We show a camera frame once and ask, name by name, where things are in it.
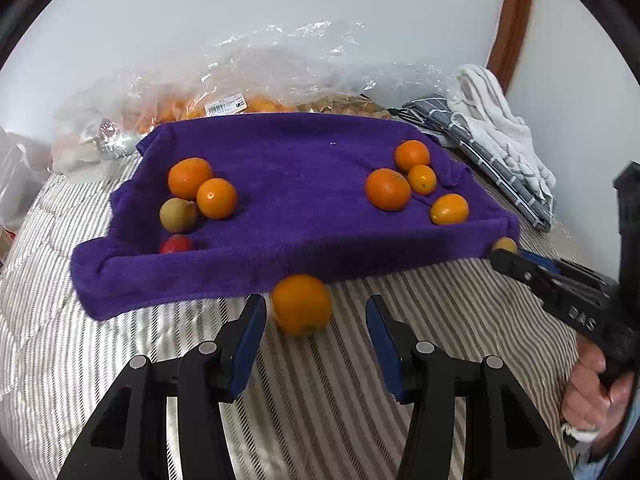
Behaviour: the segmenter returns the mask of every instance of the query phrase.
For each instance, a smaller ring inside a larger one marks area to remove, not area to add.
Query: finger
[[[562,406],[572,410],[582,420],[585,420],[590,425],[600,428],[604,426],[607,421],[607,412],[596,410],[591,403],[581,396],[577,390],[569,388],[564,395]]]
[[[576,339],[578,359],[589,370],[592,370],[597,374],[603,373],[607,367],[607,361],[602,350],[583,336],[580,336],[580,338],[580,341]]]
[[[586,420],[584,420],[578,413],[575,413],[569,407],[562,408],[562,416],[564,420],[566,420],[569,424],[571,424],[574,428],[583,431],[593,431],[595,428],[589,424]]]
[[[580,362],[576,363],[571,371],[571,384],[597,410],[606,412],[609,409],[609,393],[600,384],[596,373]]]
[[[627,372],[616,380],[609,389],[609,398],[614,405],[626,406],[631,398],[631,389],[634,386],[634,373]]]

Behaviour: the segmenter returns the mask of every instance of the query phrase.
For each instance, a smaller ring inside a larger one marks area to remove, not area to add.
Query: white wall
[[[533,0],[508,101],[555,173],[558,218],[590,265],[616,277],[620,258],[613,178],[640,160],[640,86],[578,0]]]
[[[502,0],[53,0],[0,72],[0,124],[50,140],[60,103],[122,67],[162,66],[269,24],[367,24],[369,60],[484,63]]]

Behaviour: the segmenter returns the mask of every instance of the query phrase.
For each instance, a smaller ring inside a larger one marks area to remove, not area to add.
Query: blue sleeve
[[[612,460],[618,455],[620,449],[629,438],[631,431],[633,430],[638,418],[640,416],[640,390],[636,390],[636,396],[634,397],[634,403],[631,406],[631,413],[629,415],[629,422],[625,426],[625,429],[622,433],[622,437],[620,438],[620,444],[616,448],[613,453]],[[609,455],[605,455],[599,462],[589,462],[591,457],[591,449],[588,449],[586,452],[580,455],[578,462],[574,468],[574,479],[575,480],[596,480],[602,474],[602,470],[604,469],[605,464],[607,463],[607,459]]]

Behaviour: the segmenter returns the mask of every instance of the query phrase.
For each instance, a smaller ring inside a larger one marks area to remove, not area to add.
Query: human hand
[[[634,373],[623,374],[607,391],[598,377],[606,368],[602,350],[580,334],[576,346],[578,362],[564,392],[562,416],[578,430],[599,428],[598,436],[591,444],[591,456],[597,460],[609,452],[618,433],[631,398]]]

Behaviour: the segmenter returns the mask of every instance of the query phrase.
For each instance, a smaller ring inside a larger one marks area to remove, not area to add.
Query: striped bedding
[[[105,322],[85,316],[69,278],[78,243],[103,235],[108,197],[140,158],[113,165],[103,182],[50,179],[33,205],[0,276],[0,431],[34,480],[56,476],[85,421],[129,358],[183,355],[235,319],[241,298],[164,304]],[[480,182],[514,210],[482,175]],[[575,259],[561,226],[536,232],[522,219],[521,244]],[[538,307],[522,285],[484,260],[330,286],[334,318],[324,333],[283,336],[268,322],[247,390],[221,405],[238,479],[392,479],[411,406],[386,392],[364,320],[382,294],[392,315],[451,356],[504,358],[561,442],[559,403],[575,359],[573,333]],[[451,479],[462,477],[464,403],[456,404]],[[181,478],[175,402],[168,403],[167,451]],[[574,454],[560,444],[567,461]]]

